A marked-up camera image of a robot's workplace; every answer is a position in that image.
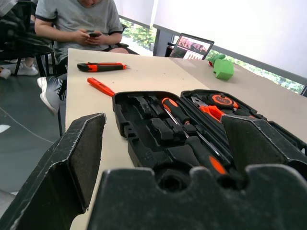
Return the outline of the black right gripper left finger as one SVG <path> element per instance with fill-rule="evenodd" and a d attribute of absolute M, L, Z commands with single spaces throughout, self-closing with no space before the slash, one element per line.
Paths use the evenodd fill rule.
<path fill-rule="evenodd" d="M 0 218 L 0 230 L 70 230 L 93 195 L 105 123 L 104 113 L 71 123 Z"/>

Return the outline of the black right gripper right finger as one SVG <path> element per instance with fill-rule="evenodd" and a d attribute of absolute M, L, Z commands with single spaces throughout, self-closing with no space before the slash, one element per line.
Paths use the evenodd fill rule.
<path fill-rule="evenodd" d="M 247 116 L 221 118 L 239 172 L 249 165 L 282 164 L 307 180 L 307 143 L 273 121 Z"/>

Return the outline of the black plastic tool case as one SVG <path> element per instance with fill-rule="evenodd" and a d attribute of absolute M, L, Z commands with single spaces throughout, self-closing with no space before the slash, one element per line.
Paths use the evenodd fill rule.
<path fill-rule="evenodd" d="M 212 155 L 223 165 L 229 175 L 216 177 L 210 172 L 213 177 L 223 185 L 240 188 L 246 169 L 253 165 L 247 166 L 243 172 L 237 170 L 222 122 L 203 113 L 191 99 L 195 96 L 206 104 L 212 105 L 208 96 L 220 93 L 239 105 L 239 109 L 235 111 L 220 109 L 225 115 L 247 116 L 269 121 L 251 106 L 221 91 L 183 91 L 180 96 L 163 91 L 115 94 L 112 102 L 116 123 L 120 134 L 128 141 L 128 153 L 134 166 L 152 169 L 161 189 L 170 192 L 186 189 L 191 182 L 192 168 L 202 166 L 192 148 L 185 144 L 186 136 L 183 129 L 173 122 L 161 104 L 161 101 L 168 97 L 181 107 L 196 131 L 199 131 L 220 151 L 221 157 L 215 152 L 212 152 Z"/>

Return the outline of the large orange-black screwdriver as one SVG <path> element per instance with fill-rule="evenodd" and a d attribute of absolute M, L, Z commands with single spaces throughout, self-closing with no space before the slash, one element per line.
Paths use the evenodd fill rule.
<path fill-rule="evenodd" d="M 185 144 L 192 148 L 192 151 L 200 165 L 209 169 L 210 172 L 216 177 L 229 175 L 223 165 L 212 155 L 212 152 L 215 152 L 215 149 L 211 147 L 210 142 L 203 138 L 206 143 L 203 145 L 199 138 L 199 134 L 197 134 L 197 136 L 191 136 L 191 134 L 197 133 L 193 125 L 190 123 L 181 124 L 180 121 L 176 119 L 168 109 L 164 108 L 164 110 L 170 116 L 173 122 L 183 129 L 184 135 L 186 136 Z"/>

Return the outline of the orange-black tape measure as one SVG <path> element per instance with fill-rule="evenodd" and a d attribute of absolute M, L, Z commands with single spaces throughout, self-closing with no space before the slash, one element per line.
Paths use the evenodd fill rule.
<path fill-rule="evenodd" d="M 219 109 L 227 109 L 235 111 L 239 109 L 239 105 L 236 101 L 232 100 L 231 98 L 225 96 L 224 94 L 210 94 L 208 99 L 212 105 L 217 106 Z"/>

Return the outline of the green plastic toy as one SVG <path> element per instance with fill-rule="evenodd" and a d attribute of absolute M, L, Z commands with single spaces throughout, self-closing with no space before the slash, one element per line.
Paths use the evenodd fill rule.
<path fill-rule="evenodd" d="M 208 58 L 210 66 L 213 67 L 215 77 L 227 81 L 234 75 L 234 65 L 231 61 L 225 59 L 224 54 L 216 54 Z"/>

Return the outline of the orange voltage tester pen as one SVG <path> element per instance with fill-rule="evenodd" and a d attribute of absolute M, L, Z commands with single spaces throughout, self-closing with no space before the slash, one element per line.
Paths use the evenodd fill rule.
<path fill-rule="evenodd" d="M 115 95 L 115 93 L 106 85 L 104 85 L 103 83 L 101 83 L 100 81 L 96 80 L 95 78 L 88 78 L 87 82 L 93 86 L 94 88 L 96 88 L 97 90 L 99 90 L 100 92 L 113 97 Z"/>

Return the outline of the person with white sneakers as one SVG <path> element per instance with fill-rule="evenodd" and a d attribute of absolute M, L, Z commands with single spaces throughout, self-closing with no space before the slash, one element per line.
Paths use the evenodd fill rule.
<path fill-rule="evenodd" d="M 17 75 L 35 76 L 39 73 L 34 64 L 33 57 L 26 57 L 19 65 L 17 59 L 6 60 L 8 63 L 15 63 L 15 65 L 7 66 L 8 68 L 0 66 L 0 77 L 8 79 L 11 74 L 17 72 Z"/>

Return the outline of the open laptop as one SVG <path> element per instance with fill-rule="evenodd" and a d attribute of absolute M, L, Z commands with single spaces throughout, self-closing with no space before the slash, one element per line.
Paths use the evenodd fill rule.
<path fill-rule="evenodd" d="M 170 58 L 205 60 L 214 41 L 181 33 Z"/>

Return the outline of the orange-black utility knife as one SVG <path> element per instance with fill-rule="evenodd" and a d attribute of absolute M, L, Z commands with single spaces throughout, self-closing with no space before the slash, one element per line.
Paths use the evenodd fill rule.
<path fill-rule="evenodd" d="M 129 66 L 122 63 L 78 63 L 77 68 L 82 72 L 106 72 L 128 69 Z"/>

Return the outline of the wide white roller blind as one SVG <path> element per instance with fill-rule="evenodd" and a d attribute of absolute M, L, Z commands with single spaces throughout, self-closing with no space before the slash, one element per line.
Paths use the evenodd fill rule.
<path fill-rule="evenodd" d="M 307 0 L 159 0 L 154 24 L 307 78 Z"/>

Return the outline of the black chair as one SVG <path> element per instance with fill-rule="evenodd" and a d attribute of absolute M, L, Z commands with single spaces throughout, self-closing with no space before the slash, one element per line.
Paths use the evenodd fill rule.
<path fill-rule="evenodd" d="M 54 49 L 51 41 L 37 36 L 31 23 L 34 3 L 31 0 L 0 0 L 0 61 L 17 59 L 14 75 L 18 74 L 21 59 L 34 57 L 40 76 L 49 76 L 48 54 Z"/>

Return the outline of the person in grey t-shirt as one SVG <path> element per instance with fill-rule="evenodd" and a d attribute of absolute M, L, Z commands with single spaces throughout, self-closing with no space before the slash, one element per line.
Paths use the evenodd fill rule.
<path fill-rule="evenodd" d="M 127 54 L 119 47 L 123 27 L 113 0 L 38 0 L 35 33 L 54 41 L 56 76 L 40 77 L 40 99 L 56 114 L 66 100 L 68 50 L 82 49 Z M 90 37 L 90 33 L 101 34 Z"/>

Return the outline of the narrow white roller blind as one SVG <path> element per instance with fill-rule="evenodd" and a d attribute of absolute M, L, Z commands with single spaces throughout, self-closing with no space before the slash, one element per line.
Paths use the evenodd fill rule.
<path fill-rule="evenodd" d="M 150 28 L 155 0 L 114 0 L 120 18 Z"/>

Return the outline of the orange-handled pliers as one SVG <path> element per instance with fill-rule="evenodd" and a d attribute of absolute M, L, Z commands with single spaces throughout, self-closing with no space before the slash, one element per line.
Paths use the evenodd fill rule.
<path fill-rule="evenodd" d="M 206 113 L 206 114 L 210 115 L 216 121 L 221 122 L 221 118 L 222 118 L 223 115 L 225 115 L 225 113 L 223 111 L 221 111 L 219 108 L 217 108 L 217 106 L 208 105 L 195 96 L 192 96 L 191 99 L 195 104 L 197 104 L 198 108 L 203 113 Z"/>

